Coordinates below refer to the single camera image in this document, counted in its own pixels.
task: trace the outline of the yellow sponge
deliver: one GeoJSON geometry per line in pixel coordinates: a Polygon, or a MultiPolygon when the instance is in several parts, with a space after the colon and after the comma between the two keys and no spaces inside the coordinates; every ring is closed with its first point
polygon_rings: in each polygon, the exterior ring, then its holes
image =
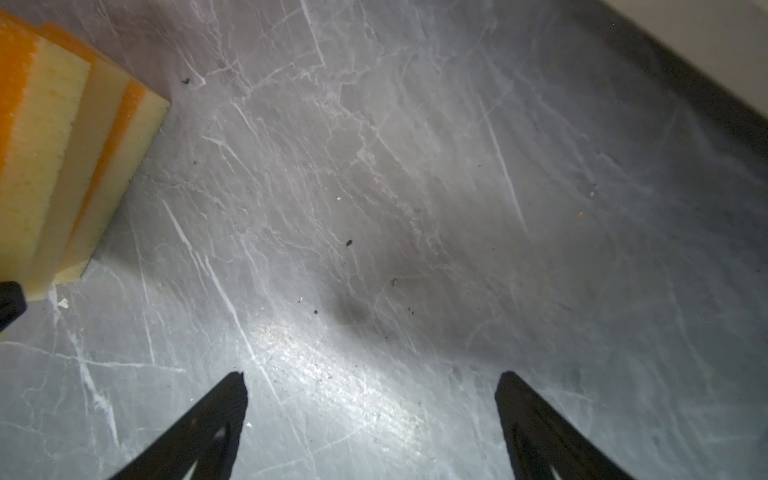
{"type": "Polygon", "coordinates": [[[170,107],[135,80],[125,90],[54,283],[79,279],[170,107]]]}
{"type": "Polygon", "coordinates": [[[45,298],[53,281],[101,149],[131,79],[122,68],[105,61],[99,52],[64,29],[46,23],[41,27],[41,34],[90,63],[91,74],[80,100],[35,257],[22,284],[27,301],[45,298]]]}
{"type": "Polygon", "coordinates": [[[91,64],[0,10],[0,281],[22,281],[91,64]]]}

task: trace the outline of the gray marble surface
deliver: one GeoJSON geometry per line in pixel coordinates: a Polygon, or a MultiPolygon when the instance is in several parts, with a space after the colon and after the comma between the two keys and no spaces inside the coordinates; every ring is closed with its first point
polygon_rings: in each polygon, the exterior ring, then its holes
{"type": "Polygon", "coordinates": [[[0,5],[173,102],[0,338],[0,478],[106,478],[232,370],[234,478],[511,478],[507,369],[640,480],[768,478],[767,156],[598,3],[0,5]]]}

